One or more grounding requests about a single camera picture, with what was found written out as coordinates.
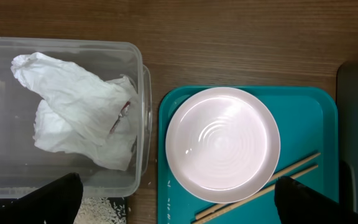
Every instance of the plate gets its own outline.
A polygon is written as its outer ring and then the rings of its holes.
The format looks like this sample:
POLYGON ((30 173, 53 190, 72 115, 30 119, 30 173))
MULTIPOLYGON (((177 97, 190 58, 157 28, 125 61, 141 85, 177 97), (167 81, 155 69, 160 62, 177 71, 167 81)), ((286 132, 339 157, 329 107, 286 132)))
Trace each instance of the plate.
POLYGON ((280 134, 270 111, 253 95, 210 88, 175 112, 165 148, 173 175, 189 193, 232 203, 269 181, 280 156, 280 134))

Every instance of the chopstick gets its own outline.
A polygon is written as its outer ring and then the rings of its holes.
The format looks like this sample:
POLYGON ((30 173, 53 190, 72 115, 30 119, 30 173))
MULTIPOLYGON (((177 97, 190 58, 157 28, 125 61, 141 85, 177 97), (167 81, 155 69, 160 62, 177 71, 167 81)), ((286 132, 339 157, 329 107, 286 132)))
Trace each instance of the chopstick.
MULTIPOLYGON (((299 166, 302 166, 303 164, 306 164, 306 163, 309 162, 310 160, 312 160, 312 159, 314 159, 314 158, 316 158, 316 157, 318 157, 318 156, 320 156, 320 155, 321 155, 321 153, 318 152, 318 153, 313 154, 313 155, 311 155, 311 156, 309 156, 309 157, 307 157, 307 158, 305 158, 305 159, 303 159, 303 160, 301 160, 301 161, 299 161, 299 162, 296 162, 296 163, 290 165, 289 167, 287 167, 287 168, 285 168, 285 169, 283 169, 283 170, 280 170, 280 171, 278 171, 277 173, 275 173, 275 174, 270 178, 270 180, 268 180, 268 181, 270 182, 270 181, 272 181, 272 180, 275 180, 275 179, 277 179, 277 178, 279 178, 279 177, 281 177, 281 176, 283 176, 283 175, 285 175, 285 174, 287 174, 287 173, 293 171, 294 169, 298 168, 299 166)), ((206 215, 208 215, 208 214, 210 214, 210 213, 213 213, 213 212, 215 212, 216 210, 218 210, 218 209, 220 209, 220 208, 222 208, 222 207, 225 207, 226 205, 227 205, 227 204, 225 204, 225 203, 219 203, 219 204, 213 205, 213 206, 207 208, 206 210, 203 210, 202 212, 196 214, 196 220, 199 220, 200 218, 203 218, 204 216, 206 216, 206 215)))
MULTIPOLYGON (((305 170, 303 170, 303 171, 301 171, 301 172, 298 172, 298 173, 292 175, 291 178, 292 178, 292 179, 296 179, 296 178, 302 176, 303 174, 306 174, 306 173, 312 171, 313 169, 315 169, 315 168, 317 168, 317 167, 318 167, 318 165, 314 165, 314 166, 312 166, 312 167, 309 167, 309 168, 307 168, 307 169, 305 169, 305 170)), ((246 198, 246 199, 244 199, 244 200, 241 200, 241 201, 239 201, 239 202, 233 203, 233 204, 231 204, 231 205, 228 205, 228 206, 226 206, 226 207, 224 207, 224 208, 218 210, 217 212, 214 212, 214 213, 212 213, 212 214, 210 214, 210 215, 207 215, 207 216, 205 216, 205 217, 203 217, 203 218, 201 218, 201 219, 199 219, 199 220, 196 220, 196 221, 193 222, 192 224, 206 223, 206 222, 208 222, 208 221, 210 221, 210 220, 212 220, 212 219, 214 219, 214 218, 216 218, 216 217, 219 217, 219 216, 225 214, 226 212, 230 212, 231 210, 233 210, 233 209, 235 209, 235 208, 237 208, 237 207, 239 207, 239 206, 241 206, 241 205, 243 205, 243 204, 245 204, 245 203, 247 203, 247 202, 250 202, 251 200, 253 200, 253 199, 255 199, 255 198, 258 198, 258 197, 260 197, 260 196, 262 196, 262 195, 264 195, 264 194, 266 194, 266 193, 268 193, 268 192, 271 192, 272 190, 274 190, 274 187, 275 187, 275 184, 272 184, 271 186, 266 187, 266 188, 264 188, 264 189, 258 191, 258 192, 257 192, 256 194, 254 194, 253 196, 251 196, 251 197, 249 197, 249 198, 246 198)))

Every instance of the wood grain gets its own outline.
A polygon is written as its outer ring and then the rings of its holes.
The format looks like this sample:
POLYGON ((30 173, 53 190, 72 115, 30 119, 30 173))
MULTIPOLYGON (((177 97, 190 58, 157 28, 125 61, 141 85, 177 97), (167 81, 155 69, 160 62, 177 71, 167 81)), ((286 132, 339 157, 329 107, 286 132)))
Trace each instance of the wood grain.
POLYGON ((189 84, 317 86, 335 97, 337 68, 358 58, 358 1, 0 0, 0 36, 138 46, 152 76, 154 128, 129 223, 155 223, 162 98, 189 84))

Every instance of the tray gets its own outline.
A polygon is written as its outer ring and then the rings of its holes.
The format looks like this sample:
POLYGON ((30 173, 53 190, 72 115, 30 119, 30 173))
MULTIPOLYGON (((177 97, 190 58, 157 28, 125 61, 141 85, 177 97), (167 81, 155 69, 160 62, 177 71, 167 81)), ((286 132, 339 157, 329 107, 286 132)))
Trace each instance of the tray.
MULTIPOLYGON (((160 105, 158 124, 158 223, 191 223, 195 214, 212 203, 188 193, 174 178, 165 156, 165 134, 176 109, 190 96, 213 86, 184 86, 172 90, 160 105)), ((316 170, 298 180, 338 201, 337 109, 333 99, 313 87, 234 86, 260 99, 272 112, 280 131, 281 152, 276 170, 281 170, 316 152, 321 156, 291 175, 317 163, 316 170)), ((209 223, 280 223, 270 192, 209 223)))

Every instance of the white tissue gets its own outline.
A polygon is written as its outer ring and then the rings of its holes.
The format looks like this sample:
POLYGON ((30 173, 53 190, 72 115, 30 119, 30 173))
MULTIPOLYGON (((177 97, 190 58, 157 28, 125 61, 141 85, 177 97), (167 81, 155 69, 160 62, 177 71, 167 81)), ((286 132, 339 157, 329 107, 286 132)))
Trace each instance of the white tissue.
POLYGON ((119 85, 106 83, 73 62, 38 52, 17 56, 11 70, 24 87, 44 98, 76 132, 99 146, 106 143, 131 97, 119 85))
POLYGON ((99 166, 126 170, 132 157, 132 145, 138 130, 139 99, 127 77, 108 81, 120 85, 130 95, 126 116, 120 118, 106 144, 97 146, 80 136, 63 118, 53 112, 45 100, 38 106, 35 118, 35 146, 49 152, 80 153, 99 166))

